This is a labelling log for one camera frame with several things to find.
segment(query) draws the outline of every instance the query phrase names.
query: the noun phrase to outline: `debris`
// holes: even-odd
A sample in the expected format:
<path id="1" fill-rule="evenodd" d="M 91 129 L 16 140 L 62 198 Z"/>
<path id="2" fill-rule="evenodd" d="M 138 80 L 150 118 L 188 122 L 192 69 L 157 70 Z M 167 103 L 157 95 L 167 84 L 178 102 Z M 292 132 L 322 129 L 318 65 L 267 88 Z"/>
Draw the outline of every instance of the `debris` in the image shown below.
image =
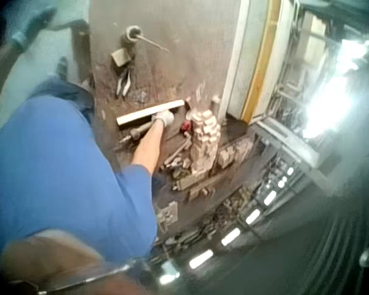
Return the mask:
<path id="1" fill-rule="evenodd" d="M 123 97 L 126 96 L 131 86 L 130 74 L 131 74 L 131 69 L 129 66 L 126 66 L 123 72 L 120 73 L 119 78 L 117 80 L 116 96 L 119 96 L 121 93 Z"/>
<path id="2" fill-rule="evenodd" d="M 199 192 L 205 188 L 205 187 L 210 187 L 210 186 L 214 186 L 215 184 L 217 184 L 219 181 L 221 181 L 223 178 L 225 178 L 228 174 L 228 170 L 222 171 L 221 173 L 212 176 L 209 179 L 206 179 L 205 181 L 199 183 L 197 186 L 193 187 L 192 189 L 190 189 L 189 191 L 189 201 L 194 200 L 195 198 L 198 197 Z"/>
<path id="3" fill-rule="evenodd" d="M 188 169 L 188 168 L 190 168 L 190 166 L 191 166 L 191 160 L 190 160 L 190 158 L 185 158 L 184 161 L 183 161 L 182 167 L 184 169 Z"/>
<path id="4" fill-rule="evenodd" d="M 210 110 L 212 111 L 215 117 L 218 117 L 220 103 L 221 103 L 221 99 L 217 95 L 212 97 L 212 100 L 210 102 Z"/>
<path id="5" fill-rule="evenodd" d="M 127 92 L 129 91 L 130 86 L 131 86 L 131 77 L 130 77 L 130 75 L 131 75 L 131 69 L 129 69 L 127 71 L 126 83 L 123 87 L 123 93 L 122 93 L 123 97 L 125 97 L 127 95 Z"/>
<path id="6" fill-rule="evenodd" d="M 183 161 L 181 157 L 176 157 L 174 160 L 169 164 L 171 168 L 176 168 L 182 166 Z"/>
<path id="7" fill-rule="evenodd" d="M 189 170 L 183 169 L 182 167 L 176 167 L 176 169 L 172 173 L 172 178 L 174 180 L 179 180 L 184 178 L 190 174 Z"/>
<path id="8" fill-rule="evenodd" d="M 225 169 L 233 162 L 235 162 L 236 165 L 240 165 L 248 155 L 248 152 L 252 149 L 252 146 L 253 143 L 249 137 L 235 142 L 218 153 L 217 164 L 222 169 Z"/>
<path id="9" fill-rule="evenodd" d="M 180 127 L 180 131 L 185 132 L 190 130 L 191 130 L 191 121 L 185 120 Z"/>
<path id="10" fill-rule="evenodd" d="M 185 149 L 186 146 L 188 146 L 188 144 L 191 144 L 191 136 L 188 132 L 185 132 L 185 141 L 179 146 L 179 148 L 173 152 L 172 155 L 170 155 L 165 161 L 164 161 L 164 165 L 167 166 L 182 150 Z"/>
<path id="11" fill-rule="evenodd" d="M 205 197 L 208 196 L 208 190 L 206 188 L 201 189 L 201 192 Z"/>
<path id="12" fill-rule="evenodd" d="M 118 67 L 124 66 L 131 60 L 131 57 L 126 48 L 120 48 L 119 50 L 113 52 L 111 56 L 116 66 Z"/>
<path id="13" fill-rule="evenodd" d="M 192 186 L 194 183 L 197 183 L 198 181 L 204 179 L 207 173 L 208 171 L 200 171 L 195 174 L 190 174 L 178 180 L 176 186 L 178 187 L 179 191 L 183 191 L 184 189 L 187 189 L 188 187 Z"/>
<path id="14" fill-rule="evenodd" d="M 169 225 L 178 221 L 178 203 L 175 201 L 168 204 L 167 207 L 159 210 L 157 213 L 157 221 L 162 229 L 165 232 Z"/>

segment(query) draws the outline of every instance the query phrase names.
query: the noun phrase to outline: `fluorescent light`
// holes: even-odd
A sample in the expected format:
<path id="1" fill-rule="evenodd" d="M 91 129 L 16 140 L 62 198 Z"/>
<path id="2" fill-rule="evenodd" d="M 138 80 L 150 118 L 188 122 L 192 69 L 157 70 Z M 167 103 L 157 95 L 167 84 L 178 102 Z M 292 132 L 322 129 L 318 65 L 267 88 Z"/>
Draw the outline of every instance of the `fluorescent light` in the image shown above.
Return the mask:
<path id="1" fill-rule="evenodd" d="M 346 77 L 333 77 L 321 86 L 309 103 L 304 138 L 315 138 L 327 129 L 334 129 L 351 108 L 346 95 Z"/>
<path id="2" fill-rule="evenodd" d="M 221 240 L 221 243 L 224 246 L 227 246 L 230 244 L 233 240 L 235 240 L 240 235 L 240 230 L 238 228 L 235 228 L 232 232 L 227 234 L 224 239 Z"/>
<path id="3" fill-rule="evenodd" d="M 160 284 L 166 285 L 166 284 L 171 283 L 178 277 L 179 277 L 179 273 L 177 273 L 176 275 L 162 275 L 159 281 L 160 281 Z"/>
<path id="4" fill-rule="evenodd" d="M 276 192 L 271 191 L 269 195 L 267 195 L 267 197 L 265 198 L 264 204 L 268 206 L 275 198 L 276 198 Z"/>
<path id="5" fill-rule="evenodd" d="M 257 217 L 260 215 L 260 211 L 259 209 L 254 210 L 249 216 L 248 218 L 246 218 L 246 223 L 247 224 L 251 224 L 254 220 L 257 219 Z"/>
<path id="6" fill-rule="evenodd" d="M 207 250 L 206 252 L 203 252 L 202 254 L 190 260 L 189 265 L 192 269 L 195 269 L 199 267 L 201 264 L 203 264 L 206 260 L 211 258 L 212 256 L 213 256 L 212 250 Z"/>

